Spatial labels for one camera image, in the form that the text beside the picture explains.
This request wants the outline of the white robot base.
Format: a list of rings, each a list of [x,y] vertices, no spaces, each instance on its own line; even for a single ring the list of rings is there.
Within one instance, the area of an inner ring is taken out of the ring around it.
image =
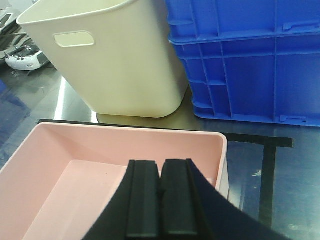
[[[21,13],[12,7],[0,10],[0,64],[18,71],[35,71],[50,61],[16,22]]]

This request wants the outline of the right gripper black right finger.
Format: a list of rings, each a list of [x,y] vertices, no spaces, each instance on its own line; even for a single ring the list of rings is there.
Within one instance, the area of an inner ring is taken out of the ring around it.
[[[161,173],[164,240],[283,240],[223,197],[191,159],[167,159]]]

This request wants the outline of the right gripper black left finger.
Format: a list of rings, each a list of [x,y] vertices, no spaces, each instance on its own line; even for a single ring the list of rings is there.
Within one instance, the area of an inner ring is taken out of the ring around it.
[[[113,197],[86,233],[86,240],[159,238],[159,171],[155,161],[130,160]]]

